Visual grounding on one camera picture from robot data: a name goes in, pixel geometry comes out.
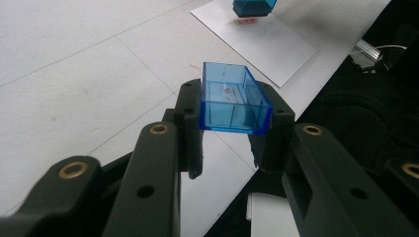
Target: blue plastic container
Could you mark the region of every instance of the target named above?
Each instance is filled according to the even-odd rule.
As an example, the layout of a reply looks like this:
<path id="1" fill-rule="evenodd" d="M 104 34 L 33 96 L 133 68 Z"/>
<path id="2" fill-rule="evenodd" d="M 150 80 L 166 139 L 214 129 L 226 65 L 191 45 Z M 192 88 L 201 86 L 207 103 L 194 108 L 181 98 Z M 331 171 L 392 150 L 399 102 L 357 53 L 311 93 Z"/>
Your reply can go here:
<path id="1" fill-rule="evenodd" d="M 266 134 L 272 110 L 246 66 L 204 63 L 201 129 Z"/>
<path id="2" fill-rule="evenodd" d="M 277 0 L 234 0 L 233 10 L 239 18 L 266 17 L 276 3 Z"/>

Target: black machine part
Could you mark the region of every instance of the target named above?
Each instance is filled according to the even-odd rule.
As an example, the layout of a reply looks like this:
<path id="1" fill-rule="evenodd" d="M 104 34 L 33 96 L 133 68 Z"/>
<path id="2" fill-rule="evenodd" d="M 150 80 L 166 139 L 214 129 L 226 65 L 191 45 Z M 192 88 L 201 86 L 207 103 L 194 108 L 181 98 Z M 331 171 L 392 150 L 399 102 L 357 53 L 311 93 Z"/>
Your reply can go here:
<path id="1" fill-rule="evenodd" d="M 283 173 L 301 236 L 418 236 L 406 206 L 419 199 L 411 175 L 419 166 L 388 166 L 387 182 L 408 202 L 383 191 L 329 131 L 295 125 L 290 107 L 260 85 L 275 113 L 267 135 L 249 136 L 255 164 Z M 179 175 L 194 179 L 203 166 L 200 94 L 199 79 L 185 83 L 176 108 L 141 131 L 132 153 L 102 168 L 82 156 L 56 163 L 14 215 L 0 218 L 0 236 L 180 236 Z"/>

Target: mounting hole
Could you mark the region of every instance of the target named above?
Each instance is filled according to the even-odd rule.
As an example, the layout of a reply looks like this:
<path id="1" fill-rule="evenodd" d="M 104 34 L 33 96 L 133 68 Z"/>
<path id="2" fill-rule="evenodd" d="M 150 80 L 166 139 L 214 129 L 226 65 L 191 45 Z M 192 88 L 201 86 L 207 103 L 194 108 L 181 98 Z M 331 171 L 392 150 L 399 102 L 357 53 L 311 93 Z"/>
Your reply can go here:
<path id="1" fill-rule="evenodd" d="M 58 176 L 64 180 L 74 179 L 83 175 L 87 171 L 87 167 L 86 162 L 75 161 L 62 167 L 58 172 Z"/>
<path id="2" fill-rule="evenodd" d="M 310 135 L 321 135 L 323 133 L 323 131 L 320 128 L 313 125 L 307 125 L 303 127 L 302 130 Z"/>
<path id="3" fill-rule="evenodd" d="M 163 134 L 168 130 L 167 125 L 157 124 L 151 127 L 150 131 L 153 134 Z"/>
<path id="4" fill-rule="evenodd" d="M 367 193 L 360 188 L 351 188 L 350 192 L 351 192 L 351 195 L 354 196 L 355 198 L 359 198 L 359 199 L 367 199 L 368 198 Z"/>
<path id="5" fill-rule="evenodd" d="M 154 195 L 154 188 L 151 186 L 144 186 L 139 188 L 136 194 L 139 198 L 150 198 Z"/>
<path id="6" fill-rule="evenodd" d="M 406 173 L 407 175 L 419 179 L 419 165 L 407 163 L 401 166 L 401 169 Z"/>

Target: translucent blue block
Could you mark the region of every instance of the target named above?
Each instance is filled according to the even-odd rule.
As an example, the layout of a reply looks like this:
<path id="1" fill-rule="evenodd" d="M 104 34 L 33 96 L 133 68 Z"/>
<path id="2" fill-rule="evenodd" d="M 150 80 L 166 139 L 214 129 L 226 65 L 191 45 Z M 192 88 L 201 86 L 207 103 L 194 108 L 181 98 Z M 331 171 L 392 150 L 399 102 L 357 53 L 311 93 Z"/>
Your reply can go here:
<path id="1" fill-rule="evenodd" d="M 266 17 L 276 3 L 277 0 L 234 0 L 233 10 L 239 18 Z"/>
<path id="2" fill-rule="evenodd" d="M 201 129 L 266 134 L 272 110 L 246 66 L 204 63 Z"/>

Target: screw hole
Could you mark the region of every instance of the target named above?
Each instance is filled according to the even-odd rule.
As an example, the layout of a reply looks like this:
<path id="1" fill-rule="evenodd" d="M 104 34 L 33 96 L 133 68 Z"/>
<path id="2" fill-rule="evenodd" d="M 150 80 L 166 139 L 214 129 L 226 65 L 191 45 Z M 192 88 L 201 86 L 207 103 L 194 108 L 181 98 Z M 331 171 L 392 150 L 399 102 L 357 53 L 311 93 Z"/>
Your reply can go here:
<path id="1" fill-rule="evenodd" d="M 74 179 L 83 175 L 87 171 L 87 163 L 76 161 L 65 165 L 59 170 L 58 176 L 64 180 Z"/>
<path id="2" fill-rule="evenodd" d="M 318 128 L 317 126 L 307 125 L 302 128 L 306 133 L 310 135 L 321 135 L 322 130 Z"/>
<path id="3" fill-rule="evenodd" d="M 163 134 L 167 131 L 167 126 L 162 124 L 157 124 L 150 129 L 153 134 Z"/>
<path id="4" fill-rule="evenodd" d="M 350 192 L 351 192 L 351 195 L 354 196 L 355 198 L 359 198 L 359 199 L 367 199 L 368 198 L 367 193 L 360 188 L 351 188 Z"/>
<path id="5" fill-rule="evenodd" d="M 150 198 L 154 195 L 154 188 L 151 186 L 144 186 L 139 188 L 136 194 L 139 198 Z"/>

